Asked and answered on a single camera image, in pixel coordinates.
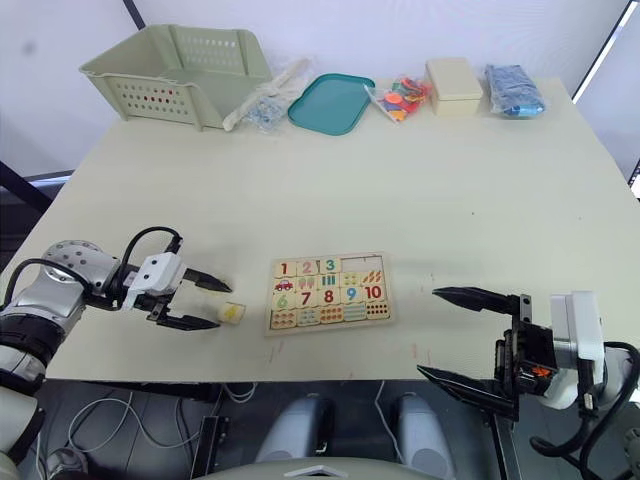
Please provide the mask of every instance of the white wall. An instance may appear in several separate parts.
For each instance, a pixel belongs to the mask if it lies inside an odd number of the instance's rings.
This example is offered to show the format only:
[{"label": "white wall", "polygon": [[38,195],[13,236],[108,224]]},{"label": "white wall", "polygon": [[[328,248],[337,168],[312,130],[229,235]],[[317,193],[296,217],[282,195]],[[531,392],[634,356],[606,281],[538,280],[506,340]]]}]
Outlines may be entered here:
[{"label": "white wall", "polygon": [[[133,33],[118,0],[3,0],[0,156],[23,175],[74,168],[115,118],[77,68]],[[626,0],[136,0],[148,24],[246,28],[316,73],[422,74],[426,59],[521,63],[572,93]],[[35,49],[27,54],[33,40]],[[38,78],[51,80],[44,85]]]},{"label": "white wall", "polygon": [[640,158],[640,7],[577,105],[628,180]]}]

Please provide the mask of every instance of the bag of blue items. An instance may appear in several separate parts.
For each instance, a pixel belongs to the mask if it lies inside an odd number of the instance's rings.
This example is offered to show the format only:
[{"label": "bag of blue items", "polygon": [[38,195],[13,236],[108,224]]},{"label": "bag of blue items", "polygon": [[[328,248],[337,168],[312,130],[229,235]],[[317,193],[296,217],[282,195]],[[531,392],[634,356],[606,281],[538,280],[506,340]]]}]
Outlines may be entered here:
[{"label": "bag of blue items", "polygon": [[491,111],[509,117],[535,117],[545,105],[533,81],[520,65],[487,65]]}]

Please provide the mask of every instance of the bag of colorful pieces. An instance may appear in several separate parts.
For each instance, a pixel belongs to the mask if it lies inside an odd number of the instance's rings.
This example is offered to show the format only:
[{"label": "bag of colorful pieces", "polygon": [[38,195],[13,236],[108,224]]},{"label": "bag of colorful pieces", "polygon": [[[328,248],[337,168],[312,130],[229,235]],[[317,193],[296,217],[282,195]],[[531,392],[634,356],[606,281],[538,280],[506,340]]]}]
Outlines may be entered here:
[{"label": "bag of colorful pieces", "polygon": [[397,78],[391,89],[381,90],[365,85],[371,101],[391,120],[401,122],[424,103],[431,93],[431,85],[412,80],[409,77]]}]

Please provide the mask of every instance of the red number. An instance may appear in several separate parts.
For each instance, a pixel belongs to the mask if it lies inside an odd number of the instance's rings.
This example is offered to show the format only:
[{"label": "red number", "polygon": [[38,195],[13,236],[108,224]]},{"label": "red number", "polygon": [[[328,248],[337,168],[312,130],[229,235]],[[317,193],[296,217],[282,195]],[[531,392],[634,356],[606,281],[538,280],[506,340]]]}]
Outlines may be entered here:
[{"label": "red number", "polygon": [[382,289],[379,286],[375,287],[364,287],[367,291],[367,298],[380,298],[382,296]]}]

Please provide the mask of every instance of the beige box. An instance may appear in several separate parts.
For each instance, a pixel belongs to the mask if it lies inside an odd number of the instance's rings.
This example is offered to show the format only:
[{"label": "beige box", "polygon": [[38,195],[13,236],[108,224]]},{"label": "beige box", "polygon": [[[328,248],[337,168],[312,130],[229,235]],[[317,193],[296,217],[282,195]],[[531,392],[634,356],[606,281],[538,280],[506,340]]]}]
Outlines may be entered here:
[{"label": "beige box", "polygon": [[433,83],[431,104],[436,115],[467,116],[478,110],[482,87],[466,58],[436,58],[427,62]]}]

